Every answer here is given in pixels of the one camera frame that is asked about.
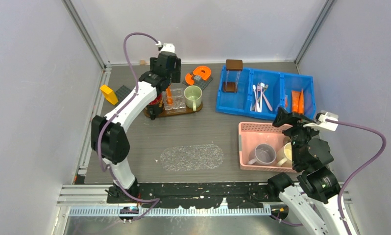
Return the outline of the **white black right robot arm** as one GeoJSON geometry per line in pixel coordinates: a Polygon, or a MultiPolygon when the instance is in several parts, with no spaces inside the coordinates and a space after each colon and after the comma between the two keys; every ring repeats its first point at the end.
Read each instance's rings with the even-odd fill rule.
{"type": "Polygon", "coordinates": [[[292,168],[298,172],[295,185],[286,173],[279,173],[267,181],[270,199],[282,201],[300,223],[313,235],[355,235],[344,205],[341,186],[328,168],[334,158],[328,142],[320,139],[321,130],[336,131],[338,116],[322,111],[316,120],[297,112],[277,109],[274,127],[290,127],[282,133],[291,139],[292,168]]]}

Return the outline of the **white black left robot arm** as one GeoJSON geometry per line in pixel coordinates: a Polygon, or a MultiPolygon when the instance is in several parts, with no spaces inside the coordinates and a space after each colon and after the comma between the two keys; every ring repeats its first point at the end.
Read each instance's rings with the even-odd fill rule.
{"type": "Polygon", "coordinates": [[[138,114],[171,85],[180,82],[181,60],[172,43],[158,43],[159,54],[150,58],[150,69],[137,80],[134,90],[112,111],[92,119],[91,148],[101,168],[113,177],[114,190],[127,203],[138,201],[139,187],[127,155],[126,133],[138,114]]]}

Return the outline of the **clear glass toothbrush holder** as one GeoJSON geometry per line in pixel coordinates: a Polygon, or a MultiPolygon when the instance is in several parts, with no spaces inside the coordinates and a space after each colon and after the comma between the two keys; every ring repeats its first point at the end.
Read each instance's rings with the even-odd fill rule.
{"type": "Polygon", "coordinates": [[[168,105],[166,102],[166,92],[163,92],[163,103],[164,108],[167,113],[174,113],[185,111],[185,97],[184,97],[184,89],[183,88],[175,88],[171,89],[173,104],[168,105]]]}

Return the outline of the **light green mug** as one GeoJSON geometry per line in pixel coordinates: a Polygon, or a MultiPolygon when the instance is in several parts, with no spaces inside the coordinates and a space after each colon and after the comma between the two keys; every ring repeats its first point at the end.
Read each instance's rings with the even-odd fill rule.
{"type": "Polygon", "coordinates": [[[196,112],[202,103],[202,89],[195,85],[188,86],[184,90],[184,97],[186,106],[196,112]]]}

